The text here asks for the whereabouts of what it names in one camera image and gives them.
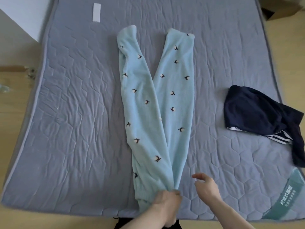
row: person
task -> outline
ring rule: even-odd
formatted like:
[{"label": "person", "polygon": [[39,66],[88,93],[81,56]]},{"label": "person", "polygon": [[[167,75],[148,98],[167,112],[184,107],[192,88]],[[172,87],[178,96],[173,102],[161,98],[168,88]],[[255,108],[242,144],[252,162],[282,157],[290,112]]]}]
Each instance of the person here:
[{"label": "person", "polygon": [[[223,229],[254,229],[242,216],[226,204],[213,178],[205,173],[196,173],[196,191],[199,198],[211,209]],[[176,214],[182,201],[179,191],[160,191],[151,207],[121,229],[161,229],[171,227],[176,222]]]}]

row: person's left hand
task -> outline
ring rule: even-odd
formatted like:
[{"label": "person's left hand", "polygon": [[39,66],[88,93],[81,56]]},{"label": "person's left hand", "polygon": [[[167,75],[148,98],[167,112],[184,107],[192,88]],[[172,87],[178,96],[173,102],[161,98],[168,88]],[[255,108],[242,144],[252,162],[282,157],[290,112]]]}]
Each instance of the person's left hand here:
[{"label": "person's left hand", "polygon": [[165,227],[170,227],[176,222],[176,214],[181,201],[182,196],[178,190],[173,190],[171,192],[160,191],[156,195],[152,207],[162,211],[162,215],[165,217]]}]

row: light blue pajama pants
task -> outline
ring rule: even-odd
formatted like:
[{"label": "light blue pajama pants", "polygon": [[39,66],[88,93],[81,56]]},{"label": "light blue pajama pants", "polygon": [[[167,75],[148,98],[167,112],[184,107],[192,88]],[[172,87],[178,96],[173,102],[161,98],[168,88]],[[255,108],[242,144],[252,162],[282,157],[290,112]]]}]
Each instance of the light blue pajama pants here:
[{"label": "light blue pajama pants", "polygon": [[136,26],[117,36],[127,142],[140,212],[160,190],[178,189],[194,109],[194,35],[170,29],[152,80]]}]

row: floor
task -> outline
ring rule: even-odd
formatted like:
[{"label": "floor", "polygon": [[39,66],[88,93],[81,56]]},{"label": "floor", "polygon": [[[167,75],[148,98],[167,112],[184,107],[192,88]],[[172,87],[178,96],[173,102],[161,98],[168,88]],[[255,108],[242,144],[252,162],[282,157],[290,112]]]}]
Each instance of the floor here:
[{"label": "floor", "polygon": [[[269,41],[279,73],[285,102],[305,112],[305,11],[266,22]],[[25,73],[0,73],[0,83],[11,88],[0,93],[0,183],[3,183],[8,162],[23,120],[32,81]],[[305,120],[301,124],[305,135]],[[3,228],[31,229],[112,229],[116,219],[40,214],[4,208],[0,205]],[[218,222],[181,221],[184,229],[222,228]],[[257,229],[305,228],[305,220],[291,223],[254,223]]]}]

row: gray mattress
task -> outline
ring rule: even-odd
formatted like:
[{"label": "gray mattress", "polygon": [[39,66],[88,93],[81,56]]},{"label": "gray mattress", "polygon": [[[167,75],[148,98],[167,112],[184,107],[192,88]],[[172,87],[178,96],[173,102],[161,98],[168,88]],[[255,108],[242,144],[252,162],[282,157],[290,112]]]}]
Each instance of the gray mattress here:
[{"label": "gray mattress", "polygon": [[[101,3],[100,23],[92,22],[94,2]],[[55,0],[2,204],[72,215],[138,213],[116,43],[132,24],[151,73],[167,29],[195,35],[195,110],[178,218],[216,220],[191,178],[201,171],[244,218],[261,220],[295,168],[291,148],[227,130],[223,116],[233,84],[281,101],[256,0]],[[304,188],[279,220],[302,218]]]}]

